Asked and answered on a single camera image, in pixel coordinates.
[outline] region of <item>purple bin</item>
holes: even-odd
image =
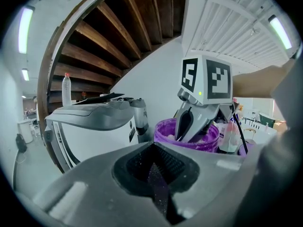
[[[177,119],[166,119],[160,121],[155,127],[154,141],[165,142],[189,149],[196,149],[208,152],[216,152],[218,149],[219,130],[214,125],[209,127],[206,135],[196,135],[190,142],[180,142],[167,138],[170,134],[175,135]]]

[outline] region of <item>wooden stair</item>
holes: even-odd
[[[108,93],[146,56],[180,35],[185,0],[104,0],[81,21],[60,50],[49,79],[48,113],[62,106],[62,80],[71,98]]]

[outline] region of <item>white ceiling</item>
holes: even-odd
[[[269,24],[272,15],[281,21],[292,48],[285,50]],[[237,74],[283,65],[299,42],[291,20],[273,0],[206,0],[189,54],[231,62]]]

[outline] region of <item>white machine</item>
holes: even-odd
[[[175,140],[188,142],[211,123],[228,122],[237,104],[232,101],[231,64],[207,56],[182,60],[178,97],[184,101],[177,113]]]
[[[46,117],[45,140],[64,171],[91,157],[138,144],[134,110],[127,101],[71,105]]]

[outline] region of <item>person's arm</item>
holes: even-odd
[[[282,67],[269,66],[252,73],[232,77],[232,96],[271,98],[270,93],[288,74],[294,61],[294,59],[289,59]]]

